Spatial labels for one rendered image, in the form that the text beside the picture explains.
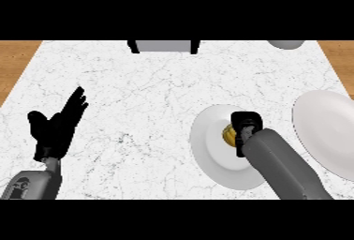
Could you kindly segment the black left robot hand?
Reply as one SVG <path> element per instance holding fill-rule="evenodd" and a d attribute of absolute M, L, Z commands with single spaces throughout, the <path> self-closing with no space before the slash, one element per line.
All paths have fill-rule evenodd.
<path fill-rule="evenodd" d="M 36 161 L 41 161 L 43 158 L 65 157 L 87 106 L 84 89 L 80 86 L 69 96 L 62 111 L 52 118 L 47 118 L 40 111 L 28 113 L 31 135 L 37 140 L 33 157 Z"/>

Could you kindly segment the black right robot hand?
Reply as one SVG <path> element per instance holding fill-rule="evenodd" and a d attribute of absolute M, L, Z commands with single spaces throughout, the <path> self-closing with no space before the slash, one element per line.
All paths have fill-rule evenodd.
<path fill-rule="evenodd" d="M 257 112 L 233 112 L 232 128 L 236 132 L 235 147 L 236 156 L 243 158 L 242 146 L 249 137 L 263 129 L 263 119 Z"/>

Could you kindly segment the yellow squash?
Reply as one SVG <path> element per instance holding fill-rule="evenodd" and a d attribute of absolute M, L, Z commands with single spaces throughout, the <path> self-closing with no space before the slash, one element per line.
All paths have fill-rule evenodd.
<path fill-rule="evenodd" d="M 236 137 L 236 132 L 233 130 L 233 125 L 227 125 L 223 130 L 223 139 L 229 144 L 229 146 L 235 146 L 235 137 Z"/>

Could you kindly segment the small white plate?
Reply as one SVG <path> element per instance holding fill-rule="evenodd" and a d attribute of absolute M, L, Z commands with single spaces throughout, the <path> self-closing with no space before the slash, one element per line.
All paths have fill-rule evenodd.
<path fill-rule="evenodd" d="M 242 111 L 227 104 L 210 106 L 199 112 L 189 134 L 199 168 L 218 185 L 235 190 L 257 188 L 266 182 L 248 159 L 236 156 L 236 148 L 223 138 L 223 130 L 232 124 L 232 113 Z"/>

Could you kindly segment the large white plate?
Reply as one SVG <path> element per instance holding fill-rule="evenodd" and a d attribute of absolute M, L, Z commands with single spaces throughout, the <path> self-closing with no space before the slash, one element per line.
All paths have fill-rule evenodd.
<path fill-rule="evenodd" d="M 354 100 L 326 90 L 307 92 L 294 104 L 292 123 L 313 159 L 354 182 Z"/>

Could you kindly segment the grey round bowl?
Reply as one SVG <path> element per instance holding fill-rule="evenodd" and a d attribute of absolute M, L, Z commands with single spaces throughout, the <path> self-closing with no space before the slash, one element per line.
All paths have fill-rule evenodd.
<path fill-rule="evenodd" d="M 302 40 L 270 40 L 269 43 L 282 50 L 297 49 L 304 41 Z"/>

